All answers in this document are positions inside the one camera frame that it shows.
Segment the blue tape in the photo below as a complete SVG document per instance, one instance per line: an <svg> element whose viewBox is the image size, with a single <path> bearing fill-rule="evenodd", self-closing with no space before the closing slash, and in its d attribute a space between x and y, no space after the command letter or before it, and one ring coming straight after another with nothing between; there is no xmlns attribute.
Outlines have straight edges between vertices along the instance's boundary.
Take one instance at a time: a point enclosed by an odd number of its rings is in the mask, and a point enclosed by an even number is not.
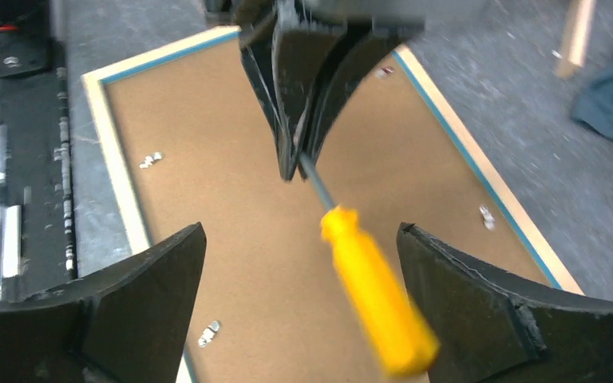
<svg viewBox="0 0 613 383"><path fill-rule="evenodd" d="M168 56L164 56L164 57L158 58L158 59L156 59L154 61L150 61L150 62L146 62L144 64L140 64L140 65L135 66L135 67L133 67L131 69L128 69L128 70L125 70L123 72L116 73L116 74L113 74L111 76L107 76L107 77L103 78L102 79L102 84L103 85L107 85L107 84L111 84L111 83L119 81L119 80L123 80L126 77L130 77L133 74L138 74L140 72L144 72L145 70L151 69L151 68L153 68L155 66L167 64L170 61L177 60L178 58L182 58L182 57L188 56L188 55L190 55L192 53L200 52L201 50L204 50L204 49L207 49L207 48L211 48L211 47L213 47L215 45L219 45L219 44L222 44L224 42L234 40L234 39L236 39L238 37L238 35L239 35L238 32L232 32L230 34L225 34L225 35L220 36L218 38L213 38L210 41L206 41L204 43L201 43L199 45L194 45L194 46L191 46L191 47L189 47L187 49L183 49L183 50L177 51L175 53L171 53Z"/></svg>
<svg viewBox="0 0 613 383"><path fill-rule="evenodd" d="M398 55L397 52L394 52L394 58L396 59L398 64L400 64L400 66L403 68L403 71L405 72L407 77L410 79L410 82L412 82L414 88L417 90L421 98L429 106L431 113L433 113L433 115L436 117L436 119L438 120L438 123L441 124L443 129L448 133L450 140L452 140L455 146L457 146L457 149L459 150L461 155L466 160L466 163L469 164L469 167L471 168L473 173L476 175L476 177L478 177L478 180L481 182L481 184L485 186L485 189L488 191L488 194L490 194L492 199L495 201L499 210L502 212L502 214L504 215L508 223L511 225L511 228L516 232L516 235L518 235L518 238L525 246L525 249L530 253L530 255L532 255L532 258L535 260L535 263L541 269L542 273L544 273L544 276L546 277L546 279L548 279L549 283L551 283L551 286L555 287L556 289L562 290L562 287L558 283L558 280L556 280L556 277L553 276L553 273L548 269L548 267L546 266L546 263L544 263L539 253L537 253L537 250L535 249L535 247L532 245L532 243L530 243L530 240L525 235L525 233L523 233L523 230L518 225L518 222L516 222L516 220L513 218L513 215L511 215L511 212L506 208L506 206L504 205L504 202L497 195L495 189L489 183L488 179L485 178L485 175L483 174L481 169L478 168L476 161L473 160L473 158L471 157L471 154L469 154L469 151L466 150L466 147L464 146L464 144L462 144L459 138L457 138L457 134L455 134L452 127L450 126L448 121L445 119L445 116L443 116L441 111L438 110L438 107L436 107L433 101L431 101L431 97L429 97L429 94L427 94L424 88L421 87L419 80L414 76L410 68L408 68L407 64L403 61L403 59L401 58L400 55Z"/></svg>

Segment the screwdriver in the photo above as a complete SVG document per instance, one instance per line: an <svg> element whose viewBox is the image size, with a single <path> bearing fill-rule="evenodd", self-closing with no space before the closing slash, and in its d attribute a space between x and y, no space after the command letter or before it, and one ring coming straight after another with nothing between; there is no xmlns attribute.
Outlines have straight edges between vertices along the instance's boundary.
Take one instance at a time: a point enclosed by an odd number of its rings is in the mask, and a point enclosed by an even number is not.
<svg viewBox="0 0 613 383"><path fill-rule="evenodd" d="M440 349L429 323L375 240L358 227L358 213L334 203L309 156L302 154L299 160L327 210L322 237L332 247L334 269L384 372L390 377L426 372Z"/></svg>

